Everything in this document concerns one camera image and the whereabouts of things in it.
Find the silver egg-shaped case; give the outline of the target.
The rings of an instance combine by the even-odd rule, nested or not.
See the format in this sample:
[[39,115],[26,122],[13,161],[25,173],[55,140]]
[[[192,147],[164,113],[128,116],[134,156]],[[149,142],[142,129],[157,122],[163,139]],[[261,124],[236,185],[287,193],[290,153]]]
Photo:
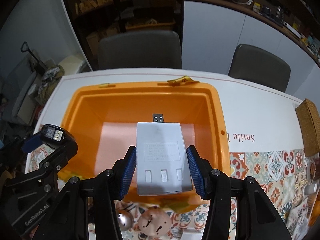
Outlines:
[[134,218],[129,211],[118,210],[117,219],[121,231],[127,231],[133,227]]

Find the beige cartoon doll head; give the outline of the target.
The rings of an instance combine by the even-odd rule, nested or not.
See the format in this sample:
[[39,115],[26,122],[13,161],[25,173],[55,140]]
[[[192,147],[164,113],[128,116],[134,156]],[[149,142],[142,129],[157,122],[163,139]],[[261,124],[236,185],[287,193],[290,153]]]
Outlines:
[[157,206],[148,208],[140,215],[138,226],[142,233],[151,237],[165,235],[171,228],[170,216]]

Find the white usb power strip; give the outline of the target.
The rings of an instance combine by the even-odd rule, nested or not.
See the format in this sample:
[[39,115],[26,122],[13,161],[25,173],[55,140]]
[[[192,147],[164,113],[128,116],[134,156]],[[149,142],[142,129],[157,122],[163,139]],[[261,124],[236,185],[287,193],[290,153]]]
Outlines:
[[179,123],[165,122],[153,114],[152,122],[137,123],[137,192],[161,196],[193,189],[186,149]]

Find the black round gadget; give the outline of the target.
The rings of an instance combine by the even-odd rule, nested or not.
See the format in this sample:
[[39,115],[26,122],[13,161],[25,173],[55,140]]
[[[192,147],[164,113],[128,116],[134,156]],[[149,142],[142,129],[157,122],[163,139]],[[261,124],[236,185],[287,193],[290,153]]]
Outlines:
[[42,126],[40,139],[44,144],[54,150],[75,141],[74,137],[67,130],[52,124]]

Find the patterned tile table runner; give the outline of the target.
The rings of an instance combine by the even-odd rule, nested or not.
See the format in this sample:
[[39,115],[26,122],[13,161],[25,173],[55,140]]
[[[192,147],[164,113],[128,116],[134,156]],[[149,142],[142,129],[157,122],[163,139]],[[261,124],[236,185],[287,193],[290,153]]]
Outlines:
[[[26,173],[39,168],[40,162],[53,152],[46,145],[38,147],[28,157]],[[284,150],[273,152],[232,152],[229,155],[231,162],[231,175],[234,178],[244,179],[253,176],[266,192],[271,202],[276,207],[285,225],[292,209],[308,199],[308,217],[310,221],[311,208],[315,203],[316,193],[305,196],[304,187],[311,184],[306,176],[307,166],[314,158],[307,158],[303,149]],[[59,190],[72,176],[86,179],[78,173],[72,173],[68,168],[58,173]],[[117,201],[116,209],[129,211],[134,218],[133,227],[121,233],[123,239],[194,239],[200,237],[206,224],[209,201],[201,200],[193,210],[185,212],[174,211],[173,207],[165,206],[163,209],[172,220],[171,229],[163,236],[151,237],[144,235],[138,226],[140,215],[151,207],[152,202],[139,203],[137,200]],[[231,223],[229,227],[229,239],[235,239],[236,235],[236,197],[231,200]]]

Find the embroidered cloth cushion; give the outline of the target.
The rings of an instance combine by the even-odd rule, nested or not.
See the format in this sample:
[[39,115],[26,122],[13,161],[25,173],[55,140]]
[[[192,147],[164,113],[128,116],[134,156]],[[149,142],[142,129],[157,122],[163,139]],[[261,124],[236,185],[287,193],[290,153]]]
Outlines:
[[308,199],[306,198],[300,205],[292,209],[287,219],[286,227],[292,239],[303,239],[309,229]]

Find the orange plastic storage crate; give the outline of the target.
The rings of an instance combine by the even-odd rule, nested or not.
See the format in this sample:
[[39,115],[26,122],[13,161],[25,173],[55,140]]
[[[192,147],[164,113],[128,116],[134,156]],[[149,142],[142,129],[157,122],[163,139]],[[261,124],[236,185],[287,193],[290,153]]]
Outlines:
[[182,77],[169,82],[101,84],[79,88],[62,127],[78,144],[59,173],[93,178],[137,149],[137,166],[127,202],[168,206],[187,212],[202,203],[189,173],[186,149],[230,174],[228,139],[216,88]]

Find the patterned fabric bundle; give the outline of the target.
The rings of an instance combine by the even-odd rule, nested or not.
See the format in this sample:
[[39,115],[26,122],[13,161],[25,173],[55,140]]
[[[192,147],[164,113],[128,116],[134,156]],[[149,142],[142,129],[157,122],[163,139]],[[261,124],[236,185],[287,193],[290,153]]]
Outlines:
[[65,75],[64,68],[57,64],[49,67],[41,79],[41,85],[38,89],[38,97],[41,105],[45,105],[51,94],[59,84],[61,78]]

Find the white cup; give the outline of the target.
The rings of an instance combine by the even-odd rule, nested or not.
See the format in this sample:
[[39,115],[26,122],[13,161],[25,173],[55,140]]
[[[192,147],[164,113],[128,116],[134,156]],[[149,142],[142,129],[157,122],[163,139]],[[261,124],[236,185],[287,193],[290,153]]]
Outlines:
[[306,185],[304,187],[303,193],[304,193],[305,196],[307,196],[307,195],[311,195],[311,194],[316,193],[317,190],[318,190],[317,183],[312,183],[312,184]]

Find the dark chair left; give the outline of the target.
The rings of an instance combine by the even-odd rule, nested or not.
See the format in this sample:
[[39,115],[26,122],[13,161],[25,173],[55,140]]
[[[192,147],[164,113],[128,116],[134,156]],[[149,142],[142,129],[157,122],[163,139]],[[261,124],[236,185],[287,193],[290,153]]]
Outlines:
[[179,36],[169,30],[133,31],[106,37],[98,47],[99,69],[182,69]]

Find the dark chair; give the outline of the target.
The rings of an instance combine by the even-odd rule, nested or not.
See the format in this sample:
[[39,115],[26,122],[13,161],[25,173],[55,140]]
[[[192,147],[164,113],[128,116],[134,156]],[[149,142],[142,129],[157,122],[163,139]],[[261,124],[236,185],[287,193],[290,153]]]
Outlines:
[[228,75],[285,92],[291,68],[284,60],[266,50],[240,44],[233,55]]
[[99,69],[182,69],[179,36],[169,30],[133,31],[106,37],[98,47]]

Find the dark chair right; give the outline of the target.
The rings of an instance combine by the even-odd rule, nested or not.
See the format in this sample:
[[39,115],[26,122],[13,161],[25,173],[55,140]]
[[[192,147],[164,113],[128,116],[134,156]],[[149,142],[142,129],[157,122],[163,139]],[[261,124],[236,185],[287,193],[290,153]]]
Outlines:
[[228,75],[285,92],[291,68],[284,60],[266,50],[240,44],[233,55]]

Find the black handled shovel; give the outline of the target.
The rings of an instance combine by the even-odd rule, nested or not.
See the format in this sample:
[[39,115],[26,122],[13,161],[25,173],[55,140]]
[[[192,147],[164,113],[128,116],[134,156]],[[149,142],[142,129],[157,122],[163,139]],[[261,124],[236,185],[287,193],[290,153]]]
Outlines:
[[46,65],[31,51],[31,49],[28,46],[28,43],[25,41],[21,45],[21,52],[26,53],[28,52],[32,58],[37,62],[35,66],[35,70],[40,74],[44,75],[45,71],[47,70]]

